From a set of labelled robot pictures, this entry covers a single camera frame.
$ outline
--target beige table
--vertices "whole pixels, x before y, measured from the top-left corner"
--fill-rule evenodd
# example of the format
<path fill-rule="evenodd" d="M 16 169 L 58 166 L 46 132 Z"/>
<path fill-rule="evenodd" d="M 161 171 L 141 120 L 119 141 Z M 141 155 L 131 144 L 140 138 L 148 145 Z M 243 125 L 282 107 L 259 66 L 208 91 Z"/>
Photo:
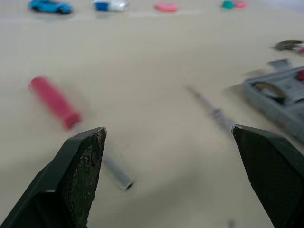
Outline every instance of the beige table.
<path fill-rule="evenodd" d="M 121 192 L 107 171 L 89 217 L 92 228 L 270 228 L 233 141 L 184 89 L 193 85 L 236 122 L 279 130 L 241 98 L 245 73 L 289 58 L 270 47 L 304 36 L 304 16 L 249 1 L 178 0 L 159 16 L 154 1 L 131 12 L 97 13 L 71 1 L 74 15 L 33 14 L 27 1 L 0 2 L 0 221 L 67 137 L 27 91 L 47 75 L 84 112 L 86 129 L 106 126 L 105 153 L 136 177 Z"/>

